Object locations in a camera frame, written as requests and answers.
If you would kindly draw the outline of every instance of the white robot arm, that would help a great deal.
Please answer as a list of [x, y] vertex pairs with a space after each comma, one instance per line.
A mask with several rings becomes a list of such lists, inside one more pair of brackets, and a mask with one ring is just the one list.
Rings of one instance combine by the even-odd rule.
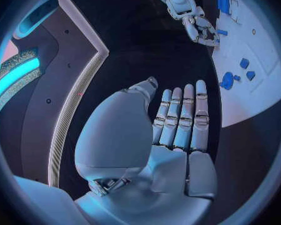
[[216, 196], [204, 81], [196, 96], [191, 84], [184, 95], [165, 90], [152, 126], [147, 109], [157, 86], [150, 77], [112, 94], [81, 132], [75, 165], [91, 191], [76, 203], [90, 221], [197, 224]]
[[212, 24], [204, 17], [205, 13], [195, 0], [161, 0], [167, 5], [169, 14], [175, 20], [182, 20], [182, 24], [189, 38], [206, 46], [215, 47], [220, 38]]

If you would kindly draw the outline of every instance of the cyan light strip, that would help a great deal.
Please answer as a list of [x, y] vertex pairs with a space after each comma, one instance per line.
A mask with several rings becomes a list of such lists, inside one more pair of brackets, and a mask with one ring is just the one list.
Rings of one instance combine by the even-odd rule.
[[13, 83], [23, 77], [25, 74], [31, 72], [32, 70], [38, 68], [40, 66], [40, 61], [38, 58], [34, 58], [29, 60], [18, 67], [14, 68], [8, 74], [0, 80], [0, 95], [8, 89]]

